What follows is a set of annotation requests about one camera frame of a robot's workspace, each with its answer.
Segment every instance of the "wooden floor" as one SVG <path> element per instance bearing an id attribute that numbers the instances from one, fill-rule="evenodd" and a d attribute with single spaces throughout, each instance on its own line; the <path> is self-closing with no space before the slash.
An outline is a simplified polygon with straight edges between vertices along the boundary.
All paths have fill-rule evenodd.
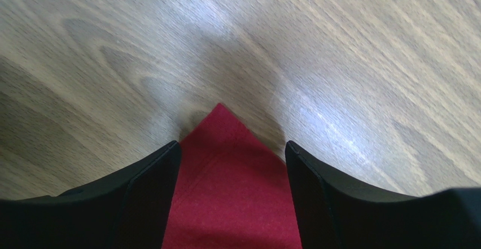
<path id="1" fill-rule="evenodd" d="M 59 194 L 225 103 L 412 195 L 481 184 L 481 0 L 0 0 L 0 198 Z"/>

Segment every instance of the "laminate flooring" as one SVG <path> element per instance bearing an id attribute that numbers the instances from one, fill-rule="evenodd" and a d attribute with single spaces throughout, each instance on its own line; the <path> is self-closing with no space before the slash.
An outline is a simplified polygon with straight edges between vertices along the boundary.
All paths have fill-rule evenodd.
<path id="1" fill-rule="evenodd" d="M 181 139 L 218 102 L 376 186 L 481 184 L 481 0 L 0 0 L 0 198 Z"/>

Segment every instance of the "red fabric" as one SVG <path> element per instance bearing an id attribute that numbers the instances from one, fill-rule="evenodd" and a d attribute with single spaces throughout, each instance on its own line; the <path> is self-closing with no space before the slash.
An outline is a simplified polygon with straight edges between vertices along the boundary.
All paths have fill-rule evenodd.
<path id="1" fill-rule="evenodd" d="M 182 142 L 164 249 L 300 249 L 286 166 L 223 105 Z"/>

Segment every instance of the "wood grain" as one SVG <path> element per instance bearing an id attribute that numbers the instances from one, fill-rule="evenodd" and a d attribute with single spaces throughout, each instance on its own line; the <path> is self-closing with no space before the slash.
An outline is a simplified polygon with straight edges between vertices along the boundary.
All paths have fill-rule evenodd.
<path id="1" fill-rule="evenodd" d="M 0 0 L 0 197 L 56 195 L 218 102 L 412 195 L 481 184 L 481 0 Z"/>

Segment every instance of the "red cloth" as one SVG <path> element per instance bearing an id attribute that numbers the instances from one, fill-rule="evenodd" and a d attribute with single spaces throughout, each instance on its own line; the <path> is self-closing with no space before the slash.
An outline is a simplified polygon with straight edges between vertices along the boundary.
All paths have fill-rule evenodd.
<path id="1" fill-rule="evenodd" d="M 286 166 L 223 105 L 182 142 L 164 249 L 301 243 Z"/>

